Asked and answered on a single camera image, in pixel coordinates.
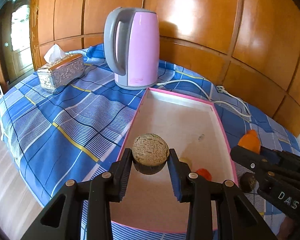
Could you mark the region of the person's right hand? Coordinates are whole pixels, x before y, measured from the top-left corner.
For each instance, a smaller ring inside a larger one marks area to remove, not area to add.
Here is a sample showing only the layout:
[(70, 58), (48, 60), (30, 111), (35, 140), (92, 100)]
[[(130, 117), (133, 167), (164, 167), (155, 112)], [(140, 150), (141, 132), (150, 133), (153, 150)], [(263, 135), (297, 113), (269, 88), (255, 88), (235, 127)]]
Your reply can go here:
[(300, 223), (286, 216), (280, 225), (277, 239), (300, 239)]

